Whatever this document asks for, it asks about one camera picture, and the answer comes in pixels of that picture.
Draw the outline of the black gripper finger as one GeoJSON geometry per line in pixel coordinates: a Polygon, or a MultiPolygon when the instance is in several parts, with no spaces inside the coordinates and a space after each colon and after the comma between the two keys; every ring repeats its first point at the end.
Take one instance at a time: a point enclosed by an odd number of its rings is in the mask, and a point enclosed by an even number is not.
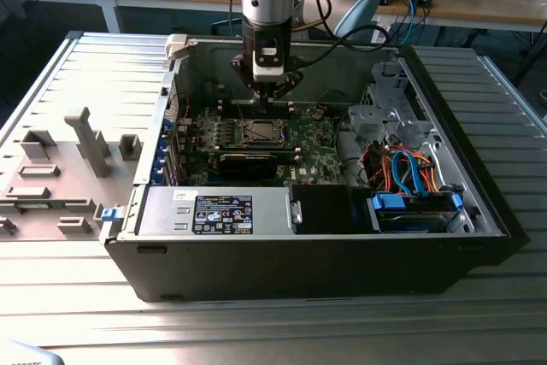
{"type": "Polygon", "coordinates": [[[268,105],[281,99],[288,92],[295,89],[303,80],[303,73],[299,70],[289,71],[275,77],[268,82],[268,105]]]}
{"type": "Polygon", "coordinates": [[[235,56],[231,60],[231,66],[244,86],[253,92],[260,104],[266,104],[268,97],[265,92],[265,85],[254,79],[252,67],[245,62],[244,57],[242,55],[235,56]]]}

